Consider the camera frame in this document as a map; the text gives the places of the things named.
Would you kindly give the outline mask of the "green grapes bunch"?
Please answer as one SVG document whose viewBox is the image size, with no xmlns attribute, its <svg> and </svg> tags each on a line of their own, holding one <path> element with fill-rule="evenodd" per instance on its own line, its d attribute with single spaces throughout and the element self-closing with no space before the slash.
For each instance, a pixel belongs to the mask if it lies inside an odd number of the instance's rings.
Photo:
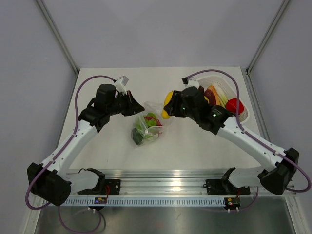
<svg viewBox="0 0 312 234">
<path fill-rule="evenodd" d="M 147 117 L 158 118 L 158 117 L 156 116 L 156 114 L 155 114 L 155 113 L 152 113 L 152 112 L 149 112 L 146 116 L 147 116 Z"/>
</svg>

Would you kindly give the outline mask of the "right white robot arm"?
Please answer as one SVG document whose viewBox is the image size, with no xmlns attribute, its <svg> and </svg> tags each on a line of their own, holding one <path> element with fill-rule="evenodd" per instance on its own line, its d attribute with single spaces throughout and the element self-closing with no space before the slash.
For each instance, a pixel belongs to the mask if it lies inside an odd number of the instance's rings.
<svg viewBox="0 0 312 234">
<path fill-rule="evenodd" d="M 261 164 L 261 169 L 250 168 L 245 173 L 230 169 L 227 178 L 221 181 L 226 193 L 261 184 L 269 192 L 282 195 L 296 172 L 299 159 L 296 149 L 285 150 L 247 129 L 240 129 L 233 113 L 219 105 L 211 106 L 204 93 L 194 86 L 171 91 L 165 98 L 162 115 L 164 118 L 188 117 L 203 130 L 227 139 Z"/>
</svg>

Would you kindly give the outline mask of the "yellow squash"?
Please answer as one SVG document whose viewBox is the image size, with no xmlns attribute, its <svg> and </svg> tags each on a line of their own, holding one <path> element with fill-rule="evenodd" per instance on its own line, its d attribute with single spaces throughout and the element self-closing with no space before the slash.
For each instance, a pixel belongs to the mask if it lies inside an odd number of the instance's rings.
<svg viewBox="0 0 312 234">
<path fill-rule="evenodd" d="M 164 100 L 163 109 L 161 113 L 161 116 L 163 119 L 169 119 L 171 117 L 165 110 L 165 106 L 170 102 L 170 100 L 172 99 L 172 96 L 173 96 L 173 91 L 170 91 Z"/>
</svg>

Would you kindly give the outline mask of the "clear zip top bag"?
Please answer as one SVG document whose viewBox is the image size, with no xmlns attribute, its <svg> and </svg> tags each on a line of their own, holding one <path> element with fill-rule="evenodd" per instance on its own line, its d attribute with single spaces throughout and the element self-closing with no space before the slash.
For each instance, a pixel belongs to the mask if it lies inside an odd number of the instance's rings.
<svg viewBox="0 0 312 234">
<path fill-rule="evenodd" d="M 131 130 L 131 138 L 136 146 L 156 141 L 167 132 L 173 122 L 172 117 L 162 117 L 162 103 L 145 102 L 143 107 L 145 110 L 137 115 Z"/>
</svg>

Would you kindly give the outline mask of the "dark green avocado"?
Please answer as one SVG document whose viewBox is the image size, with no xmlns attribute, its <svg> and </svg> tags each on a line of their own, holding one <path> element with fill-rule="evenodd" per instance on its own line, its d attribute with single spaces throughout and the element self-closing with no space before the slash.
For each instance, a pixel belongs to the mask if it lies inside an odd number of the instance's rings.
<svg viewBox="0 0 312 234">
<path fill-rule="evenodd" d="M 134 141 L 134 143 L 137 146 L 139 146 L 143 143 L 144 135 L 142 134 L 141 130 L 139 130 L 137 128 L 133 128 L 131 136 L 132 136 L 132 140 Z"/>
</svg>

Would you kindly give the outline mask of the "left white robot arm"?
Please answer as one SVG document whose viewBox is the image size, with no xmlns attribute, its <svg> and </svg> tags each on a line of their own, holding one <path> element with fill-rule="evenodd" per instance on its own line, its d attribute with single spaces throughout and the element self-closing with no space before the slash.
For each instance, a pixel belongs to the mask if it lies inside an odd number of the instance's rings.
<svg viewBox="0 0 312 234">
<path fill-rule="evenodd" d="M 68 169 L 82 149 L 109 122 L 113 115 L 132 116 L 144 111 L 130 91 L 112 84 L 102 84 L 87 107 L 76 114 L 73 132 L 40 164 L 27 168 L 29 187 L 25 201 L 30 209 L 29 195 L 35 194 L 55 206 L 62 205 L 71 194 L 86 192 L 100 194 L 106 191 L 105 174 L 89 168 L 68 175 Z"/>
</svg>

